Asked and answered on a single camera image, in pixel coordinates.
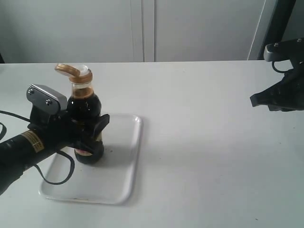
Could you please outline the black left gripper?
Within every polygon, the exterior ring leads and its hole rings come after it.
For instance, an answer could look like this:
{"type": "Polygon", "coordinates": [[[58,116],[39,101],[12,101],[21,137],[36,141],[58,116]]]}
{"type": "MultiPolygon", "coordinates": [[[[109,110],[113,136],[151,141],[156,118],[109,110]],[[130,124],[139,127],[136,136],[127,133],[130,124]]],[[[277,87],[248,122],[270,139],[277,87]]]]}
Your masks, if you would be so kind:
{"type": "Polygon", "coordinates": [[[48,114],[44,111],[32,111],[27,130],[28,153],[48,153],[75,143],[78,154],[103,154],[104,146],[99,139],[103,129],[110,123],[110,115],[99,116],[94,122],[93,139],[78,141],[82,134],[82,125],[71,118],[67,111],[48,114]]]}

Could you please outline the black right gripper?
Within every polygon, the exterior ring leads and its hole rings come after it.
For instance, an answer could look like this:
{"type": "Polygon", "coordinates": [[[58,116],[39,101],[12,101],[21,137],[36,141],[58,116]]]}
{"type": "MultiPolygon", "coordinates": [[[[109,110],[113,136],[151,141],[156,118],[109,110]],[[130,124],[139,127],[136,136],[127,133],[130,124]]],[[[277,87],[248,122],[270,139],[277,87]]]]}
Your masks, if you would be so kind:
{"type": "Polygon", "coordinates": [[[290,112],[304,109],[304,39],[274,44],[278,61],[289,60],[292,68],[284,73],[280,83],[250,96],[253,107],[265,105],[269,111],[290,112]]]}

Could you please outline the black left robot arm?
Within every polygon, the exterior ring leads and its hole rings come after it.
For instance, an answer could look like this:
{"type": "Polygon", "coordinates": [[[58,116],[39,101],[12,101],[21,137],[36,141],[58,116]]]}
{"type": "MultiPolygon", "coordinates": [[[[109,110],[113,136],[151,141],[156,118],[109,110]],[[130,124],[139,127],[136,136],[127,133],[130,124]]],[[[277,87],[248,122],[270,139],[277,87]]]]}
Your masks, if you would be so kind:
{"type": "Polygon", "coordinates": [[[57,153],[70,161],[67,177],[53,185],[66,183],[75,170],[74,159],[63,152],[63,148],[72,147],[96,155],[102,149],[102,142],[96,137],[109,124],[110,116],[102,116],[77,122],[68,112],[51,115],[48,123],[29,120],[28,130],[20,133],[0,144],[0,192],[4,193],[8,187],[17,181],[23,173],[35,167],[39,173],[38,163],[57,153]]]}

